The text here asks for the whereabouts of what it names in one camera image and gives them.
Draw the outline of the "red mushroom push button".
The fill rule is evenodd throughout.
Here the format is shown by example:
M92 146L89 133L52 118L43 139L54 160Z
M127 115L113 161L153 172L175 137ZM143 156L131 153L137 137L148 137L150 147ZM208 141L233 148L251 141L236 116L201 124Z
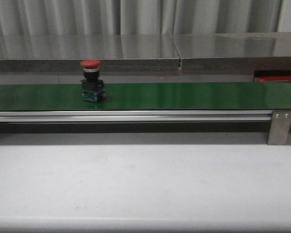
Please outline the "red mushroom push button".
M99 79L101 61L84 60L80 62L80 65L83 67L84 76L81 81L83 99L94 103L105 99L105 85L103 80Z

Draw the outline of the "green conveyor belt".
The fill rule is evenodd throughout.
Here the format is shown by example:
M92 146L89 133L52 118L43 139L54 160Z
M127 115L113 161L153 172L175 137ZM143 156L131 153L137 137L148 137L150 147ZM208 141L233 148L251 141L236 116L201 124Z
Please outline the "green conveyor belt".
M80 84L0 85L0 111L291 109L289 82L108 83L85 101Z

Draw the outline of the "grey counter right slab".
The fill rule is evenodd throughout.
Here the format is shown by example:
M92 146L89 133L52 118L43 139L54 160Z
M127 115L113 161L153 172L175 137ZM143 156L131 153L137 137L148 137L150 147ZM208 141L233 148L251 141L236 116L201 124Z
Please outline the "grey counter right slab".
M291 70L291 32L178 34L183 71Z

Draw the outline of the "grey counter slab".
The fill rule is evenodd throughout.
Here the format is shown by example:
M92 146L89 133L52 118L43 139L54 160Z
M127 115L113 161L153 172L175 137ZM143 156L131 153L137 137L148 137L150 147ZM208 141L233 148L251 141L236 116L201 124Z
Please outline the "grey counter slab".
M291 70L291 32L178 34L183 71Z
M104 72L177 71L180 64L169 35L0 36L0 72L79 72L91 59Z

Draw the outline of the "grey counter left slab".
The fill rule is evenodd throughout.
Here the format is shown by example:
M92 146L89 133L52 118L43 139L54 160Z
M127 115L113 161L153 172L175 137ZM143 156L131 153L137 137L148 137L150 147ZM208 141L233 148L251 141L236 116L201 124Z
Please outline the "grey counter left slab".
M0 36L0 72L79 72L91 59L104 72L177 71L180 64L169 35Z

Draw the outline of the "red plastic tray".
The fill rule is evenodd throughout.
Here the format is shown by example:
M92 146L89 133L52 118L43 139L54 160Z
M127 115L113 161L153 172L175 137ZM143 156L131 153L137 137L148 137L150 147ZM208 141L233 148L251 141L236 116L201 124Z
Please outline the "red plastic tray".
M290 82L291 76L262 76L256 78L257 82Z

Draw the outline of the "grey curtain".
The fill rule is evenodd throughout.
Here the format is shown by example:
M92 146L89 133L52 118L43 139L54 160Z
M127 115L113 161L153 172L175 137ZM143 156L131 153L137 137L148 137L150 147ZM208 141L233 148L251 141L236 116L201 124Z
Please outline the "grey curtain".
M279 0L0 0L0 35L274 32Z

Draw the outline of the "aluminium conveyor side rail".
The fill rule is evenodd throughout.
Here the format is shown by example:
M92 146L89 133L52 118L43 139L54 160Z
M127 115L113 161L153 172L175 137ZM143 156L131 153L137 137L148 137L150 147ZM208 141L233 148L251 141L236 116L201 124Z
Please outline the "aluminium conveyor side rail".
M0 111L0 123L269 121L272 110Z

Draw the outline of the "steel conveyor support bracket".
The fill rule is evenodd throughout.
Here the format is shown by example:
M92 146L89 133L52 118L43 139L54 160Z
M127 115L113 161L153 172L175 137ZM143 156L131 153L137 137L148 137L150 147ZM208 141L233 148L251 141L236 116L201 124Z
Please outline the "steel conveyor support bracket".
M291 126L291 110L275 110L272 113L268 145L285 145Z

